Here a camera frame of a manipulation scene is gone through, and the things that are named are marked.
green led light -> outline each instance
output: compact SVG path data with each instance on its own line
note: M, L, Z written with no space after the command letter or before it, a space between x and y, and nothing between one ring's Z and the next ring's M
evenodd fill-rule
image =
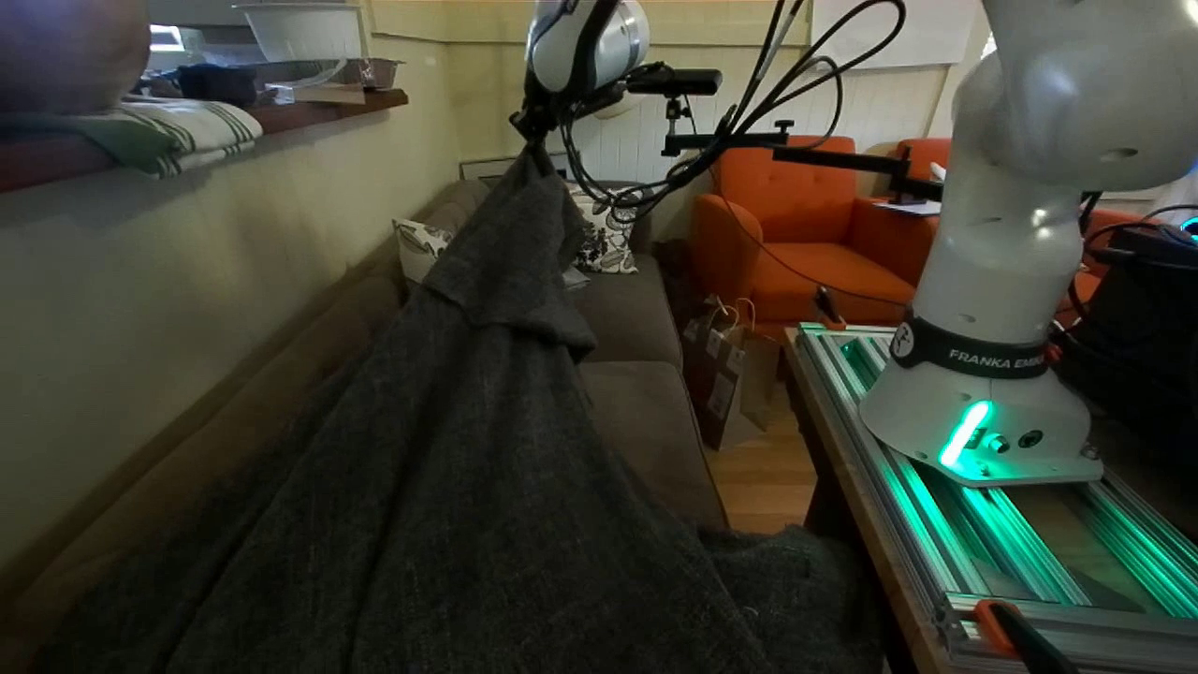
M953 466L961 461L961 450L977 435L977 428L993 415L993 400L971 405L967 419L951 429L948 447L941 450L941 463Z

shelf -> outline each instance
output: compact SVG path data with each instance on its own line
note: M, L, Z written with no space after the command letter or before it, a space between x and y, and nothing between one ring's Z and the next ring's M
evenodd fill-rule
M409 103L403 88L369 93L367 103L257 103L262 134L283 134L297 128L336 123ZM111 162L77 134L0 134L0 196L36 183L59 183L91 173L106 173Z

